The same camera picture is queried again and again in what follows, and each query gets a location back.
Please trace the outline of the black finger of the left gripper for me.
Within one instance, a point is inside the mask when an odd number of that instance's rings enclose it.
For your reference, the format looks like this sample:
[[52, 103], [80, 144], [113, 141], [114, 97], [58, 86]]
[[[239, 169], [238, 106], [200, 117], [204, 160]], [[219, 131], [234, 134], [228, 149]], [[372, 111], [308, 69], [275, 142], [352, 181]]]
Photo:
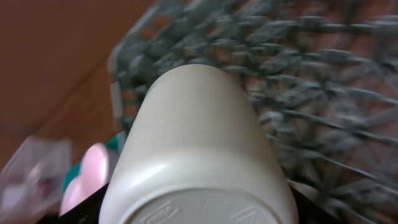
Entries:
[[98, 224], [100, 208], [108, 184], [62, 216], [55, 214], [42, 217], [37, 224]]

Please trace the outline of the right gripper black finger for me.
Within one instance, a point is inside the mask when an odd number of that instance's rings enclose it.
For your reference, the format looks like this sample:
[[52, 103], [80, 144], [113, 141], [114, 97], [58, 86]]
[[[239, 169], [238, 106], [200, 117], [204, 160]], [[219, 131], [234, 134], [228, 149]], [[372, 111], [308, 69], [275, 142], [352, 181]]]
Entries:
[[300, 224], [341, 224], [336, 217], [313, 201], [318, 192], [316, 189], [298, 182], [290, 182], [289, 185], [298, 208]]

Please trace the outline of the light green cup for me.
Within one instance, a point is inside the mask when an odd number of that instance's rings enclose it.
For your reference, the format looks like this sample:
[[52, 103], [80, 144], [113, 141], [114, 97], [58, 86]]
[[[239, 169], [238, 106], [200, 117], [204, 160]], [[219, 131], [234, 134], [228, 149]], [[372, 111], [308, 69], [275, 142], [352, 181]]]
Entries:
[[184, 65], [149, 89], [100, 223], [297, 223], [297, 206], [239, 83]]

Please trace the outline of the pink bowl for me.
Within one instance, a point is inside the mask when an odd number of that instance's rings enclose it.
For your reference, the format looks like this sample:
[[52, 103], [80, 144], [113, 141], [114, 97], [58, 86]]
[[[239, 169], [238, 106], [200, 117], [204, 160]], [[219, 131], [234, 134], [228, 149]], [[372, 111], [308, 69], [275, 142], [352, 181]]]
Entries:
[[66, 214], [107, 183], [108, 150], [102, 143], [92, 145], [80, 162], [77, 176], [69, 181], [63, 193], [59, 216]]

